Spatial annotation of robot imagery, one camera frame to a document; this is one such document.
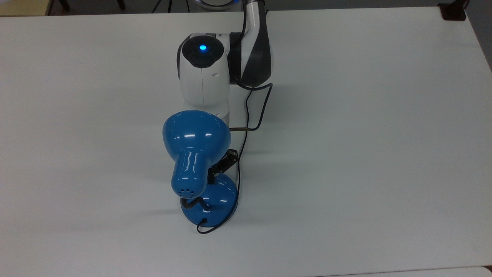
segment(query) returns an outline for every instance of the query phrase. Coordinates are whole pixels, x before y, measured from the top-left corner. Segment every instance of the table surface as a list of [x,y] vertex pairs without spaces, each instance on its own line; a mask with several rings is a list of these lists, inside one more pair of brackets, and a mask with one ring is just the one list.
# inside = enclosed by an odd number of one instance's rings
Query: table surface
[[[0,275],[492,264],[492,74],[470,22],[437,7],[267,21],[275,85],[248,136],[239,207],[204,236],[171,190],[161,128],[182,106],[179,44],[239,31],[242,14],[0,18]],[[246,94],[231,88],[231,127]]]
[[46,15],[51,0],[0,0],[0,16]]

